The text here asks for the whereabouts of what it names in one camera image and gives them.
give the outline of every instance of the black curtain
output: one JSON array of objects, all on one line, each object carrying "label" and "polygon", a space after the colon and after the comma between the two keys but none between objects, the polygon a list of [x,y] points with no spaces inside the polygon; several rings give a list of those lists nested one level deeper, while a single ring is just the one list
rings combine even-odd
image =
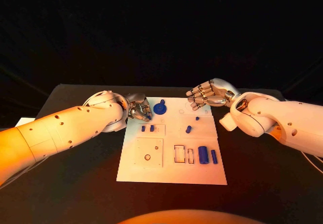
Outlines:
[{"label": "black curtain", "polygon": [[322,39],[319,3],[4,0],[1,126],[59,83],[189,89],[218,77],[322,104]]}]

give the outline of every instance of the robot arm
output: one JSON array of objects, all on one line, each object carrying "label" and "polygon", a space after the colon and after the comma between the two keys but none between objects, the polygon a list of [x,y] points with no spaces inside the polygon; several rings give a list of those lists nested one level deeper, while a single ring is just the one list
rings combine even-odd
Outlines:
[{"label": "robot arm", "polygon": [[121,130],[127,118],[150,120],[144,94],[123,97],[111,91],[94,94],[72,107],[0,132],[0,185],[22,169],[75,147],[101,132]]},{"label": "robot arm", "polygon": [[255,92],[239,94],[232,85],[216,78],[186,95],[193,110],[205,104],[231,108],[219,121],[228,131],[239,127],[254,137],[268,133],[284,145],[323,157],[323,106],[280,101]]}]

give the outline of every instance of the robotic hand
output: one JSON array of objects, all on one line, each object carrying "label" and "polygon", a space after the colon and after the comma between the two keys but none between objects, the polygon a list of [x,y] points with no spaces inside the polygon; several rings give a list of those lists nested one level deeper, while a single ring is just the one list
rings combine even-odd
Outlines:
[{"label": "robotic hand", "polygon": [[323,106],[280,101],[257,93],[244,94],[222,79],[212,79],[186,92],[193,110],[206,104],[228,106],[219,120],[228,131],[236,127],[252,137],[270,134],[284,145],[323,157]]},{"label": "robotic hand", "polygon": [[0,188],[50,155],[74,148],[101,132],[121,130],[127,118],[150,121],[151,109],[144,94],[123,97],[102,91],[82,106],[0,132]]}]

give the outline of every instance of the black table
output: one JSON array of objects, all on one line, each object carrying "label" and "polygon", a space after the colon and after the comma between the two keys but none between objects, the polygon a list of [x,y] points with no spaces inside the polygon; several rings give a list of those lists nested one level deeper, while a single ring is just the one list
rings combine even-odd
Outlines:
[{"label": "black table", "polygon": [[[62,84],[37,118],[82,105],[102,90],[185,97],[189,89]],[[278,91],[252,91],[283,99]],[[228,132],[219,124],[226,112],[212,108],[228,186],[117,182],[123,129],[52,156],[0,190],[0,223],[117,223],[173,209],[223,211],[265,223],[323,223],[322,174],[270,135],[254,138],[238,128]]]}]

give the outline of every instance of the blue object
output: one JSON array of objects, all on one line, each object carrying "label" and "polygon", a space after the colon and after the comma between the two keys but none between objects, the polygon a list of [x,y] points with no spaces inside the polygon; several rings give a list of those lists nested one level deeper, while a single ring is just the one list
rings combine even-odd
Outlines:
[{"label": "blue object", "polygon": [[164,100],[160,101],[160,103],[157,103],[154,106],[153,106],[153,111],[156,114],[161,115],[166,113],[167,111],[167,107],[164,105]]},{"label": "blue object", "polygon": [[216,159],[215,150],[210,150],[210,154],[212,154],[213,164],[218,164],[218,159]]},{"label": "blue object", "polygon": [[200,164],[208,164],[209,163],[206,146],[199,146],[199,160],[200,160]]},{"label": "blue object", "polygon": [[186,133],[187,134],[190,133],[190,130],[192,130],[192,126],[187,126],[187,128],[186,128]]}]

